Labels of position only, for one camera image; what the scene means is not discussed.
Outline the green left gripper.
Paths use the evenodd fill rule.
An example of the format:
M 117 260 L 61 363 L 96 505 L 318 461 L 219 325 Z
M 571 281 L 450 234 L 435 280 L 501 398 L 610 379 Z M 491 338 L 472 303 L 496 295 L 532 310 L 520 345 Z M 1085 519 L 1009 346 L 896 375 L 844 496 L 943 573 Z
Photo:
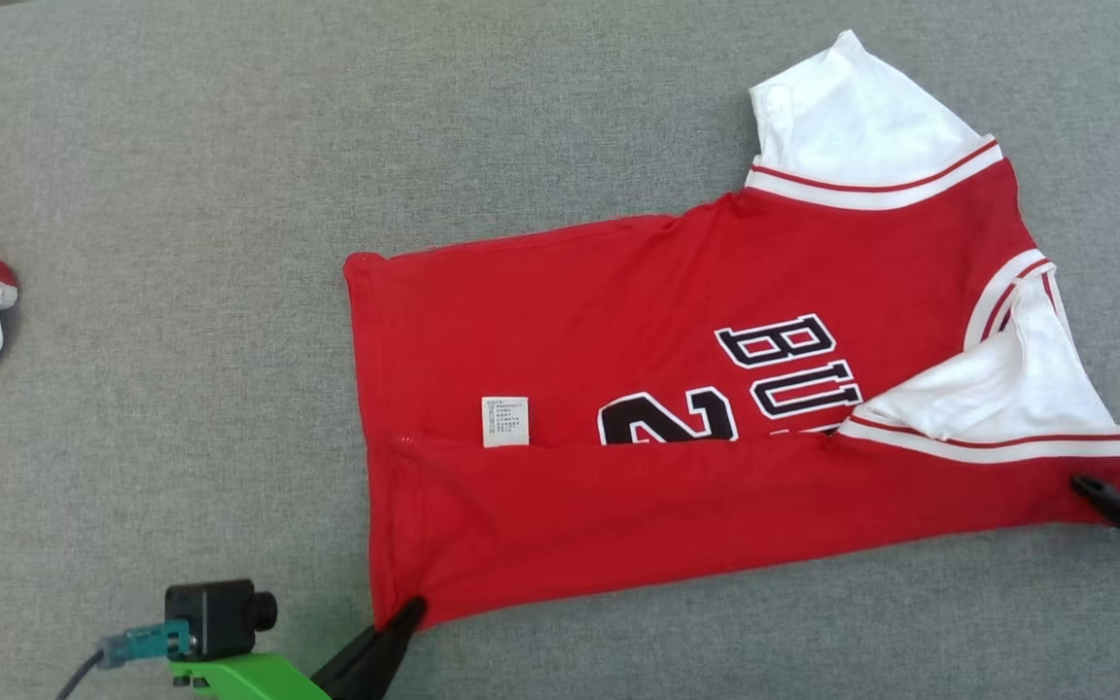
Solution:
M 385 699 L 428 606 L 413 597 L 382 628 L 370 625 L 311 679 L 277 654 L 193 663 L 169 661 L 195 699 Z

